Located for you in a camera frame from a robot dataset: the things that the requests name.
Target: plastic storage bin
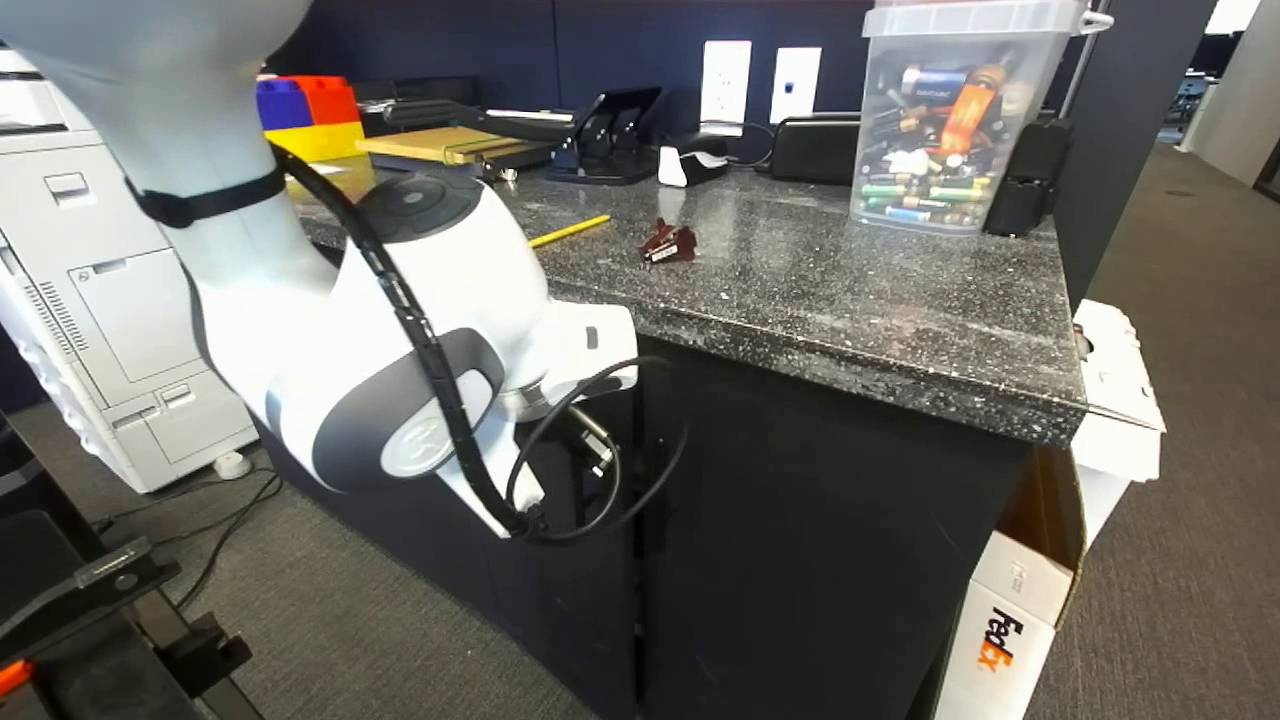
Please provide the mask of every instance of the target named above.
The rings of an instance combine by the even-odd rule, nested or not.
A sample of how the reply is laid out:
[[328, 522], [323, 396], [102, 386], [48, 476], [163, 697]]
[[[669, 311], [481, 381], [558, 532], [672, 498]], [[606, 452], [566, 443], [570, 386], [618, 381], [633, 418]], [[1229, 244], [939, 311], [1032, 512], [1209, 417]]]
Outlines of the plastic storage bin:
[[894, 0], [872, 9], [863, 20], [872, 50], [856, 210], [976, 232], [1079, 12], [1079, 0]]

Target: cardboard box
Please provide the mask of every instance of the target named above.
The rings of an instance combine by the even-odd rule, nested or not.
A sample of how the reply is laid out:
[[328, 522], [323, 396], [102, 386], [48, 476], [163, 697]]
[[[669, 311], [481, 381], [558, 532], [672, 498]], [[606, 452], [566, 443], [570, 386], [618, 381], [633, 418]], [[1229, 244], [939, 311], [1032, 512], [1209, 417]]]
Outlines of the cardboard box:
[[939, 720], [1029, 711], [1085, 567], [1085, 504], [1063, 446], [1036, 446], [1017, 507], [993, 532], [960, 608]]
[[1036, 446], [1024, 487], [993, 532], [960, 608], [939, 720], [1017, 720], [1029, 711], [1072, 608], [1088, 544], [1133, 478], [1161, 476], [1163, 417], [1119, 308], [1079, 304], [1088, 418], [1072, 446]]

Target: desk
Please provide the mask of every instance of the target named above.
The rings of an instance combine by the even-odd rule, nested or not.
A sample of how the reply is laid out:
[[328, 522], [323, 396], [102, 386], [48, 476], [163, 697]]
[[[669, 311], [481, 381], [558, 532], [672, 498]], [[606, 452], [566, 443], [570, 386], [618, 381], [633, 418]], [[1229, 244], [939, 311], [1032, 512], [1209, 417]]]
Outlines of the desk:
[[[691, 377], [680, 401], [645, 386], [645, 425], [697, 410], [672, 493], [566, 551], [444, 532], [468, 521], [425, 498], [320, 504], [598, 714], [924, 714], [1029, 446], [1085, 417], [1056, 241], [885, 232], [844, 187], [752, 172], [691, 192], [522, 174], [502, 199], [526, 232], [613, 210], [541, 261], [555, 296], [627, 304], [645, 350]], [[645, 265], [655, 216], [691, 223], [701, 261]]]

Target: paper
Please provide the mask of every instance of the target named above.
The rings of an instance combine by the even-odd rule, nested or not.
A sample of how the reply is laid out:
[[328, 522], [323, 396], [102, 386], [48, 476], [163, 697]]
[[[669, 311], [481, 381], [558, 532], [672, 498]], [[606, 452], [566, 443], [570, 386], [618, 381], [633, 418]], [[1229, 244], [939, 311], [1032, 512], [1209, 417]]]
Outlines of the paper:
[[704, 136], [743, 136], [752, 86], [752, 39], [706, 39], [704, 45]]
[[775, 47], [769, 125], [810, 117], [825, 47]]
[[367, 141], [358, 141], [358, 147], [372, 155], [470, 164], [470, 158], [515, 155], [526, 142], [515, 136], [497, 136], [497, 133], [477, 133], [477, 129], [420, 129], [420, 133], [394, 133], [394, 136], [367, 136]]

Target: yellow object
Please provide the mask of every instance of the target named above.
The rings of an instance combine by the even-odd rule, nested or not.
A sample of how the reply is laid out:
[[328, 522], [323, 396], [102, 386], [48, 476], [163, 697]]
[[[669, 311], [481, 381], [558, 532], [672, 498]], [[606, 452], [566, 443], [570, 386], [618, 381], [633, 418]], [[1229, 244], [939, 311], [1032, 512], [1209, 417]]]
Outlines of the yellow object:
[[558, 241], [566, 241], [566, 235], [578, 235], [578, 232], [592, 232], [592, 228], [604, 228], [604, 223], [613, 223], [613, 216], [587, 216], [587, 220], [578, 220], [578, 223], [553, 228], [553, 232], [542, 232], [542, 235], [535, 235], [535, 241], [526, 241], [526, 244], [530, 244], [530, 247], [549, 247], [549, 244], [558, 244]]
[[430, 158], [430, 164], [470, 164], [470, 158], [501, 158], [522, 150], [515, 136], [492, 136], [477, 129], [425, 129], [425, 133], [394, 133], [394, 136], [367, 136], [358, 141], [372, 155], [404, 155], [404, 158]]
[[299, 158], [342, 158], [358, 155], [365, 129], [358, 125], [311, 125], [311, 129], [279, 129], [266, 133], [271, 142], [286, 147]]

